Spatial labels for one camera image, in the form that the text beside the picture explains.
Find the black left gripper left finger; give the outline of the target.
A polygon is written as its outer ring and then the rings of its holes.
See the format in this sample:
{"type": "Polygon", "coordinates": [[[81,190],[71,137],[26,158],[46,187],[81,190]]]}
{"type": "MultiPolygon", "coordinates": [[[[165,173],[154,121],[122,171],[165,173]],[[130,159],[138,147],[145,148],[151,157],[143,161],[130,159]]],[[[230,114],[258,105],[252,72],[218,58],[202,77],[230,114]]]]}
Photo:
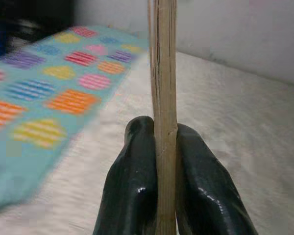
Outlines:
{"type": "Polygon", "coordinates": [[[124,146],[106,176],[95,235],[153,235],[156,230],[157,169],[154,121],[132,119],[124,146]]]}

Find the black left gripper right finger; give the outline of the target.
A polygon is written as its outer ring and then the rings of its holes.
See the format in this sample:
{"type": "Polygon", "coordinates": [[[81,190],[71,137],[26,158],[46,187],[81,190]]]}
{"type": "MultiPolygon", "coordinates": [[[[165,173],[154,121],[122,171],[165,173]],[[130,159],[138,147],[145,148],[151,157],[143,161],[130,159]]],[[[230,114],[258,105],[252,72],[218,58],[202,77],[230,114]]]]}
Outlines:
{"type": "Polygon", "coordinates": [[[176,217],[181,235],[256,235],[226,168],[200,134],[178,124],[176,217]]]}

